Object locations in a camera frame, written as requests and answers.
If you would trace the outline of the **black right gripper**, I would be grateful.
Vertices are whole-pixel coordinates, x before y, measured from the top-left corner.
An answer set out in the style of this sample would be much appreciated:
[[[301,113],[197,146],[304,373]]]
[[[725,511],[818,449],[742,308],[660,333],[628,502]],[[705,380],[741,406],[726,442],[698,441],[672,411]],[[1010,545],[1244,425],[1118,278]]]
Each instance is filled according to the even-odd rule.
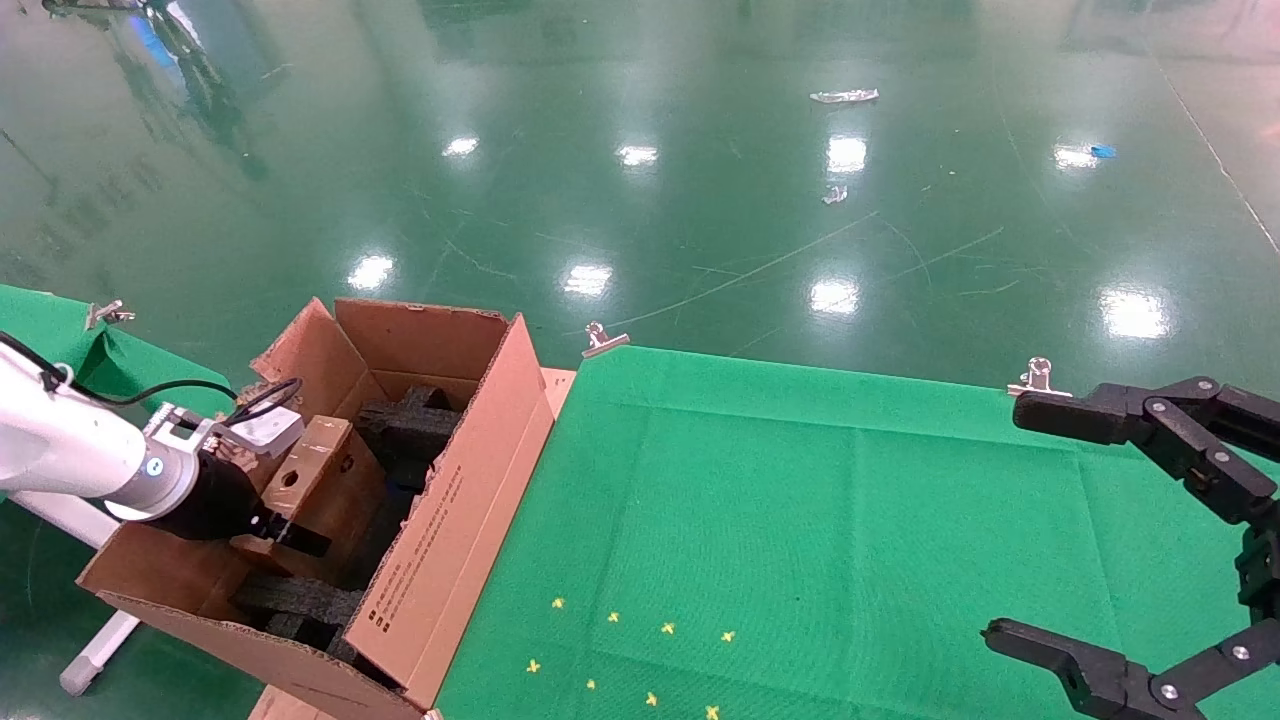
[[[1244,459],[1279,455],[1279,404],[1208,377],[1160,388],[1101,383],[1088,395],[1020,395],[1012,423],[1093,445],[1132,445],[1229,525],[1277,525],[1277,483]],[[1238,555],[1238,602],[1279,612],[1279,536],[1248,528]],[[1160,674],[1125,655],[998,618],[988,650],[1052,673],[1071,708],[1093,719],[1203,719],[1198,703],[1279,660],[1268,618]]]

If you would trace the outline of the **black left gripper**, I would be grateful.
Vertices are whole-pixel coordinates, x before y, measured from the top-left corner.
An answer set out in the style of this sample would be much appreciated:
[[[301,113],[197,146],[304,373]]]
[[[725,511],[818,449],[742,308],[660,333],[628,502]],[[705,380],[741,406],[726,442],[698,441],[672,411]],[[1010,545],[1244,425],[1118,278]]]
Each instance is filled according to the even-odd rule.
[[[207,451],[198,461],[191,492],[170,512],[150,521],[186,541],[228,541],[253,536],[312,557],[324,557],[332,539],[268,510],[256,487],[239,466]]]

